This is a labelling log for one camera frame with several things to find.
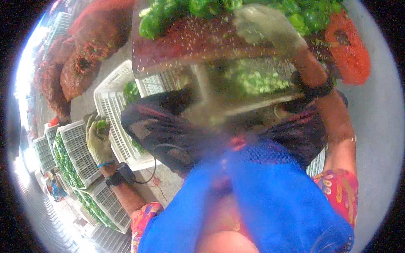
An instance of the hand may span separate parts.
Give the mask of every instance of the hand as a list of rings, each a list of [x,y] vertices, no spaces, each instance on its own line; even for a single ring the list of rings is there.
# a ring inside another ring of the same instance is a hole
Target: hand
[[[110,123],[108,122],[106,124],[105,132],[99,132],[97,125],[100,120],[105,120],[105,117],[97,115],[96,118],[94,118],[94,115],[92,115],[86,127],[87,147],[97,165],[115,161],[111,143],[108,139]]]
[[[294,26],[279,10],[261,4],[249,4],[242,9],[234,10],[236,15],[233,24],[237,34],[248,43],[269,40],[274,48],[286,57],[293,56],[307,43],[298,34]]]

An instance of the wristband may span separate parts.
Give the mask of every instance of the wristband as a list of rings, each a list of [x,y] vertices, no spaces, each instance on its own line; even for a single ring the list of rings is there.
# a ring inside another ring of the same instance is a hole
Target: wristband
[[[100,165],[97,165],[97,168],[103,167],[103,166],[105,166],[105,165],[113,164],[113,163],[115,163],[115,161],[105,162],[105,163],[102,163],[102,164],[100,164]]]

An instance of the pepper pile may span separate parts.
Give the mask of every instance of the pepper pile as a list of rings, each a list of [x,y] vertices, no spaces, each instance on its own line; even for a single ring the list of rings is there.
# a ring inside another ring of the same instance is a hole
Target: pepper pile
[[[240,59],[223,76],[237,84],[242,95],[268,94],[290,86],[288,80],[282,78],[277,71],[260,66],[254,59]]]
[[[85,186],[77,175],[72,161],[69,158],[60,133],[56,135],[55,140],[57,144],[57,147],[54,149],[56,160],[58,162],[58,168],[62,171],[64,179],[71,187],[84,188]]]
[[[212,18],[225,11],[240,9],[243,5],[258,3],[280,10],[302,36],[325,30],[329,17],[340,13],[343,0],[154,0],[151,6],[139,12],[142,18],[139,34],[154,39],[164,28],[184,14],[198,18]]]

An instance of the knee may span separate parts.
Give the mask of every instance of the knee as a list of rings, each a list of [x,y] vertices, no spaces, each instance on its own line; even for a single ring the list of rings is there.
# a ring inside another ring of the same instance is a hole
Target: knee
[[[127,130],[131,124],[139,121],[140,118],[141,114],[139,112],[139,102],[132,102],[127,104],[121,113],[121,125],[125,130]]]

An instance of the black cable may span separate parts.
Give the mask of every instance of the black cable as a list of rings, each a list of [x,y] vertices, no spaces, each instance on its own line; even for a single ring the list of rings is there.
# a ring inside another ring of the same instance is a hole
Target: black cable
[[[185,151],[183,148],[181,148],[181,147],[179,147],[179,146],[177,146],[177,145],[168,144],[168,143],[156,145],[156,146],[153,148],[152,153],[154,153],[155,150],[156,150],[156,148],[158,148],[158,147],[172,147],[172,148],[179,149],[179,150],[181,150],[181,151],[183,151],[183,152],[186,153],[186,151]],[[151,178],[149,178],[149,180],[148,180],[148,181],[145,181],[145,182],[138,182],[138,181],[135,180],[135,183],[138,183],[138,184],[146,184],[146,183],[148,183],[149,181],[152,180],[152,178],[153,178],[153,176],[155,175],[155,172],[156,172],[156,167],[158,166],[158,164],[157,164],[157,162],[156,162],[156,157],[154,156],[153,158],[154,158],[154,160],[155,160],[155,168],[154,168],[154,170],[153,170],[153,173],[152,173]]]

